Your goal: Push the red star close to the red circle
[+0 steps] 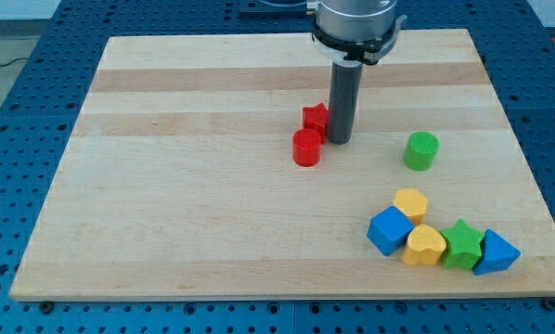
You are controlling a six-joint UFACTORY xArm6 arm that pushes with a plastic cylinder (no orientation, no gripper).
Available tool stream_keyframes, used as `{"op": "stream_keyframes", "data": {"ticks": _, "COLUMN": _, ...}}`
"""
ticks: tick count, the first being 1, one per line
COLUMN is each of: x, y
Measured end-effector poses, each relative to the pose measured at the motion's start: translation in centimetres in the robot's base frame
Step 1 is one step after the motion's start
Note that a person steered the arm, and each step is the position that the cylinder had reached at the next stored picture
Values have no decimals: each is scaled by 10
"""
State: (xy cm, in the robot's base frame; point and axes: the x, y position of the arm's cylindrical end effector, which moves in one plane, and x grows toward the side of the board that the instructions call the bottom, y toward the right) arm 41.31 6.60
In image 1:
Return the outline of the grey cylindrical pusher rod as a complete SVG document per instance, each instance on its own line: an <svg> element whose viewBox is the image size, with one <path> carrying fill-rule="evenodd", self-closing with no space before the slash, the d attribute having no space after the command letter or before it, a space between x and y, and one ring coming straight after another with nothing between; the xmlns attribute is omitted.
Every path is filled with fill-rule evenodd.
<svg viewBox="0 0 555 334"><path fill-rule="evenodd" d="M361 74L361 65L332 64L327 138L333 144L346 144L351 139Z"/></svg>

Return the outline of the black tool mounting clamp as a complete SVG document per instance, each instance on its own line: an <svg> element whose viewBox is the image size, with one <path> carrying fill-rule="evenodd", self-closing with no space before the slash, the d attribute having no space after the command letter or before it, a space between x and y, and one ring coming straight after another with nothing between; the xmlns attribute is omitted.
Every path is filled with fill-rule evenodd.
<svg viewBox="0 0 555 334"><path fill-rule="evenodd" d="M332 37L323 32L314 23L311 33L316 49L339 66L376 65L387 56L397 42L397 37L407 20L406 15L399 16L384 35L364 42L350 42Z"/></svg>

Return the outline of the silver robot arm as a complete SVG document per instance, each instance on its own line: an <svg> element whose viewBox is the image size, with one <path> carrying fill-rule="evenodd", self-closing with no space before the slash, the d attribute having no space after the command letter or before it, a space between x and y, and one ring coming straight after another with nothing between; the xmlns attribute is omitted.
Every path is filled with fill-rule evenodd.
<svg viewBox="0 0 555 334"><path fill-rule="evenodd" d="M396 44L407 17L396 0L316 0L306 3L314 17L312 41L331 63L327 139L350 141L362 70L374 66Z"/></svg>

